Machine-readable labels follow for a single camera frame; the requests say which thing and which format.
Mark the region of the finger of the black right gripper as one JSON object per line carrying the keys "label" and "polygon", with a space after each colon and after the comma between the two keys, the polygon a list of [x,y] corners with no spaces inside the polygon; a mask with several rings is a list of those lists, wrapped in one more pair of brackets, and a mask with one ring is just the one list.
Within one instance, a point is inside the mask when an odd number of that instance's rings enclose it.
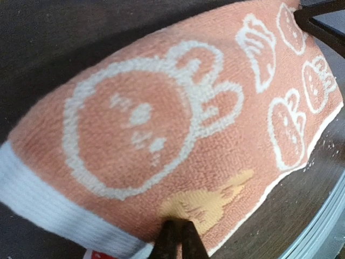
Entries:
{"label": "finger of the black right gripper", "polygon": [[344,58],[344,33],[315,19],[316,16],[337,11],[344,11],[343,0],[302,5],[293,15],[302,31],[322,41]]}

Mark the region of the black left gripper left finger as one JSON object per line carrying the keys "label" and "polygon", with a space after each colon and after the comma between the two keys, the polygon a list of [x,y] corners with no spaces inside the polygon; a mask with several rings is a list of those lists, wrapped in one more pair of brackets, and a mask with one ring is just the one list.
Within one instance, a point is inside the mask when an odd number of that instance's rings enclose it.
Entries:
{"label": "black left gripper left finger", "polygon": [[152,259],[177,259],[183,220],[166,220],[154,242]]}

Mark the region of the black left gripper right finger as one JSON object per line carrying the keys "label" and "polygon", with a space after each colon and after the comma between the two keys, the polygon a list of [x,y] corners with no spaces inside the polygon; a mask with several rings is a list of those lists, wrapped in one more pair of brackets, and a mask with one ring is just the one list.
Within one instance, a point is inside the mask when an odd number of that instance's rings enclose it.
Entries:
{"label": "black left gripper right finger", "polygon": [[186,221],[181,229],[182,259],[209,259],[206,248],[192,221]]}

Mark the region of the orange bunny pattern towel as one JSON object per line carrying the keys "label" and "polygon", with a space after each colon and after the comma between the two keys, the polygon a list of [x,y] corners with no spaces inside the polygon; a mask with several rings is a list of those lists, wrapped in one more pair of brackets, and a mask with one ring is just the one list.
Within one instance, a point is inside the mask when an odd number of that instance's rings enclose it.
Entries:
{"label": "orange bunny pattern towel", "polygon": [[298,8],[227,4],[59,86],[1,146],[1,202],[115,258],[146,258],[164,220],[191,220],[212,255],[343,107]]}

